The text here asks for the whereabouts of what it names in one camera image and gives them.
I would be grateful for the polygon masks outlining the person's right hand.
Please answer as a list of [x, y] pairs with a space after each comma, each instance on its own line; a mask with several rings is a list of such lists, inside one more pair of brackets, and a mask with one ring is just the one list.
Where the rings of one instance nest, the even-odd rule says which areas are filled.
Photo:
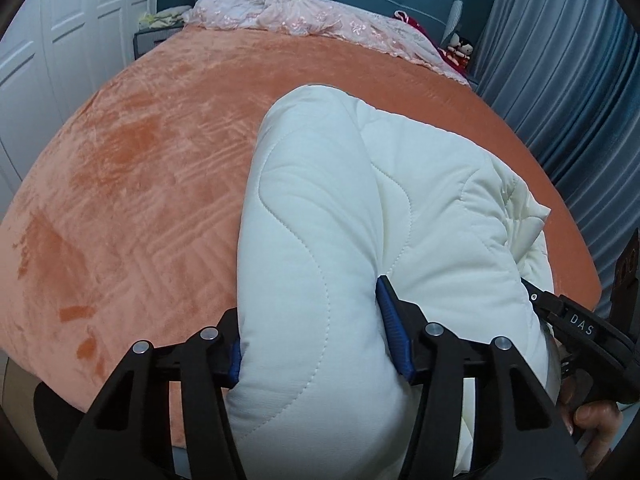
[[561, 359], [568, 356], [565, 347], [554, 337], [547, 338], [549, 349], [549, 375], [547, 387], [551, 400], [569, 434], [578, 429], [588, 437], [582, 451], [582, 462], [591, 476], [611, 453], [614, 438], [622, 426], [623, 415], [617, 404], [607, 400], [587, 398], [593, 388], [593, 379], [584, 370], [562, 378]]

